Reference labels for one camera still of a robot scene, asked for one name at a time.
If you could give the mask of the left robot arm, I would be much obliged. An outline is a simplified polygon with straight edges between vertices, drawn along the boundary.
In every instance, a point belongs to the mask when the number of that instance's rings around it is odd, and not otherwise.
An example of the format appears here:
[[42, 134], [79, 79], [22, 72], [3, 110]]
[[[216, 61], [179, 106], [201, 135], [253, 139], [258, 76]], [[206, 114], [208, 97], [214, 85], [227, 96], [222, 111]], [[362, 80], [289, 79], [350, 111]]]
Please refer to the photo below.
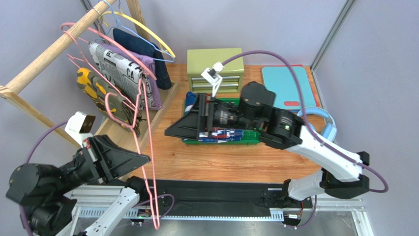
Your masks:
[[39, 236], [54, 236], [72, 220], [76, 200], [65, 194], [97, 181], [107, 184], [150, 162], [150, 157], [118, 147], [107, 135], [84, 139], [73, 160], [55, 167], [27, 163], [11, 175], [6, 197], [25, 210]]

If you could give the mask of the blue white patterned trousers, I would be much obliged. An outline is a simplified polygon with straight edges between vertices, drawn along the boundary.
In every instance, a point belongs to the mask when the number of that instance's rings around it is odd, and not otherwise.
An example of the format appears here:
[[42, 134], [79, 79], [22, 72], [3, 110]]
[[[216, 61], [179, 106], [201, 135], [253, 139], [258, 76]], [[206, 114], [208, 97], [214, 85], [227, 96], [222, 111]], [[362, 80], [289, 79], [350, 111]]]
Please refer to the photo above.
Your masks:
[[[184, 102], [184, 114], [188, 113], [196, 101], [197, 95], [191, 91], [188, 91], [185, 96]], [[198, 141], [201, 143], [226, 143], [226, 142], [237, 142], [244, 137], [244, 131], [240, 129], [226, 129], [226, 128], [214, 128], [210, 135], [205, 135], [204, 132], [200, 132]]]

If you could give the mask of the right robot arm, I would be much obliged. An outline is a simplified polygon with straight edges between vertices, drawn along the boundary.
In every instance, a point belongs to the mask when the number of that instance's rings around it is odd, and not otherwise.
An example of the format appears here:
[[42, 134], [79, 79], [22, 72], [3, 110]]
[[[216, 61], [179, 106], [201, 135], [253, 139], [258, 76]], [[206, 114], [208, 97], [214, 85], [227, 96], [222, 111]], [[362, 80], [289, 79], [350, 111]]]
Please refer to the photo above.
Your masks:
[[281, 196], [302, 201], [326, 193], [351, 199], [369, 191], [369, 178], [362, 166], [369, 162], [367, 152], [346, 151], [319, 134], [311, 134], [303, 119], [293, 112], [274, 107], [275, 94], [262, 84], [250, 82], [241, 90], [239, 104], [197, 94], [192, 108], [165, 130], [166, 136], [198, 140], [202, 132], [216, 128], [252, 130], [266, 146], [301, 155], [320, 170], [300, 179], [286, 180]]

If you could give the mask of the pink wire hanger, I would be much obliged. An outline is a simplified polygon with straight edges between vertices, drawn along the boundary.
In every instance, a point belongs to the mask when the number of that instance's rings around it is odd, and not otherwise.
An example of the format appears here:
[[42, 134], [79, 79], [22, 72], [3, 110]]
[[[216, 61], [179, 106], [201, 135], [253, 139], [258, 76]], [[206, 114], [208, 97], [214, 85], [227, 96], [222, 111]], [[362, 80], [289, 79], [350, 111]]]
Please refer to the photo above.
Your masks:
[[[139, 137], [137, 136], [137, 133], [135, 131], [135, 127], [136, 127], [136, 120], [138, 118], [138, 113], [139, 113], [140, 97], [141, 97], [142, 94], [145, 97], [145, 102], [144, 102], [145, 108], [143, 109], [143, 111], [146, 112], [146, 122], [147, 122], [148, 127], [146, 129], [144, 129], [142, 126], [140, 127], [141, 128], [141, 137], [143, 138], [143, 137], [145, 137], [146, 133], [149, 133], [148, 138], [149, 138], [149, 141], [152, 142], [152, 137], [151, 137], [151, 134], [150, 134], [151, 123], [150, 123], [150, 113], [149, 113], [149, 106], [148, 106], [148, 99], [147, 99], [147, 89], [146, 89], [146, 84], [142, 79], [140, 79], [139, 83], [138, 83], [138, 94], [136, 96], [136, 103], [134, 105], [133, 104], [128, 105], [129, 108], [131, 108], [134, 112], [133, 121], [132, 121], [131, 124], [125, 123], [122, 120], [115, 118], [114, 114], [111, 112], [110, 105], [109, 105], [109, 97], [110, 96], [118, 97], [118, 95], [116, 93], [109, 92], [105, 95], [105, 99], [104, 99], [105, 108], [106, 108], [106, 111], [107, 111], [107, 114], [108, 114], [109, 118], [111, 120], [113, 120], [115, 123], [118, 123], [122, 127], [127, 128], [131, 131], [131, 133], [133, 135], [133, 140], [135, 142], [136, 151], [137, 151], [138, 154], [141, 154], [142, 151], [141, 151], [141, 147], [140, 147], [140, 143], [139, 143]], [[154, 225], [154, 228], [156, 230], [158, 230], [160, 228], [160, 216], [159, 216], [159, 208], [158, 208], [156, 180], [153, 181], [154, 189], [151, 190], [150, 185], [149, 185], [149, 180], [148, 180], [148, 177], [147, 177], [147, 174], [146, 174], [146, 170], [145, 170], [144, 167], [142, 167], [141, 170], [142, 170], [142, 173], [143, 173], [143, 181], [142, 182], [145, 184], [147, 193], [149, 194], [152, 223]]]

